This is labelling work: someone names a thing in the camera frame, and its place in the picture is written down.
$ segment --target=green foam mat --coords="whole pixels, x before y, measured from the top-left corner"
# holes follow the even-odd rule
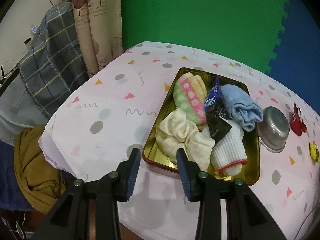
[[[122,0],[124,48],[142,41],[215,52],[268,72],[286,0]]]

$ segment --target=table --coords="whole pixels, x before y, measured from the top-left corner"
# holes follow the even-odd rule
[[[279,154],[260,147],[260,179],[251,186],[285,236],[294,239],[319,201],[319,165],[310,158],[308,143],[320,142],[320,117],[282,84],[212,52],[157,42],[129,49],[76,90],[49,120],[39,140],[47,161],[85,181],[115,170],[133,147],[143,149],[181,67],[239,80],[262,108],[275,106],[288,119],[293,103],[300,107],[307,133],[298,137],[291,130]],[[143,160],[133,196],[118,207],[121,223],[143,239],[195,237],[199,203],[185,203],[179,178],[150,170]],[[225,209],[222,216],[222,239],[226,239]],[[311,219],[309,216],[298,239]]]

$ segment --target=blue foam mat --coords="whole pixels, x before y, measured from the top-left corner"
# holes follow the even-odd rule
[[[320,114],[320,30],[301,0],[290,0],[268,76],[299,95]]]

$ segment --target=food packet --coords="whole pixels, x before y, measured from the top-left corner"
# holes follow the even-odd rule
[[[216,77],[213,82],[213,87],[204,102],[210,136],[216,141],[216,144],[231,130],[231,125],[226,121],[229,117],[223,105],[222,98],[223,94],[220,80],[219,77]]]

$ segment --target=white wall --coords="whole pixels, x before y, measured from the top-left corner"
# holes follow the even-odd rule
[[[15,0],[0,23],[0,65],[4,73],[10,71],[15,63],[27,52],[24,41],[31,37],[31,27],[39,26],[44,14],[52,7],[49,0]]]

